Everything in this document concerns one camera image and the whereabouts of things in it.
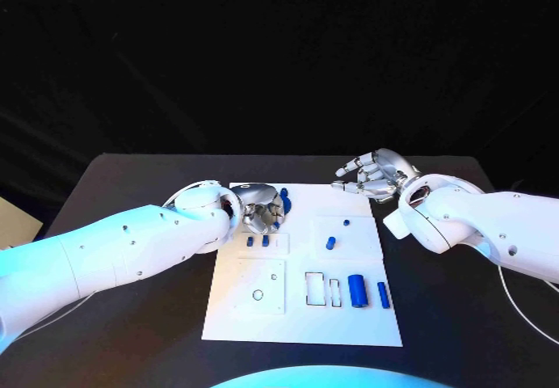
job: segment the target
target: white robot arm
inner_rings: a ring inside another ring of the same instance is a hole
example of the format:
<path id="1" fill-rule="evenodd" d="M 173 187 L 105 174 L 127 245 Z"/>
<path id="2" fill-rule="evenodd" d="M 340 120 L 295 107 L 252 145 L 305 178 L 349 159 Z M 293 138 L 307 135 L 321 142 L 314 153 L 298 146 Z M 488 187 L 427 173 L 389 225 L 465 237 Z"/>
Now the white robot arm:
<path id="1" fill-rule="evenodd" d="M 337 176 L 357 168 L 357 183 L 331 186 L 380 203 L 399 194 L 398 209 L 385 218 L 396 238 L 411 233 L 435 253 L 465 244 L 504 268 L 559 282 L 559 200 L 517 192 L 486 194 L 458 178 L 422 175 L 388 149 L 353 159 Z"/>
<path id="2" fill-rule="evenodd" d="M 0 353 L 26 329 L 94 292 L 146 279 L 218 249 L 242 222 L 254 233 L 282 223 L 272 186 L 187 186 L 148 205 L 66 234 L 0 252 Z"/>

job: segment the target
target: black table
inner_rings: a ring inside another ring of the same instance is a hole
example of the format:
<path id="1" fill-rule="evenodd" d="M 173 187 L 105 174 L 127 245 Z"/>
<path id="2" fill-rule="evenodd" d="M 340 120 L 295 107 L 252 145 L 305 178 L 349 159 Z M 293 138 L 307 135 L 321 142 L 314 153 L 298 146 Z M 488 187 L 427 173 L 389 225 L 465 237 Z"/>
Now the black table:
<path id="1" fill-rule="evenodd" d="M 330 183 L 350 157 L 101 155 L 69 196 L 49 235 L 120 211 L 161 204 L 189 183 L 218 179 Z M 431 173 L 457 175 L 490 191 L 475 159 L 411 157 Z M 509 304 L 496 266 L 473 249 L 442 255 L 382 224 L 396 203 L 372 202 L 402 348 L 202 341 L 216 253 L 195 255 L 157 276 L 94 295 L 0 356 L 3 386 L 212 386 L 295 365 L 389 369 L 452 386 L 559 386 L 555 346 Z M 533 322 L 559 338 L 559 296 L 539 280 L 506 271 Z"/>

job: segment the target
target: small blue cylinder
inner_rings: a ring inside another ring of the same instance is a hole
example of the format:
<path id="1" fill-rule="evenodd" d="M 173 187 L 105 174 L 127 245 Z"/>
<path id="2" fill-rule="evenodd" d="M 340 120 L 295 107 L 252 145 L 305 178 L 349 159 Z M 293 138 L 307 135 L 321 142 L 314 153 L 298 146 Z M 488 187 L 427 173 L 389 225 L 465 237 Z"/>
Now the small blue cylinder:
<path id="1" fill-rule="evenodd" d="M 326 243 L 326 249 L 334 249 L 334 244 L 336 244 L 336 237 L 329 238 L 329 242 Z"/>
<path id="2" fill-rule="evenodd" d="M 367 307 L 367 290 L 365 289 L 363 275 L 352 275 L 347 277 L 349 282 L 349 293 L 352 295 L 352 306 Z"/>
<path id="3" fill-rule="evenodd" d="M 385 282 L 380 281 L 376 285 L 379 286 L 382 308 L 389 309 L 390 308 L 390 301 L 388 300 L 388 292 L 386 292 Z"/>

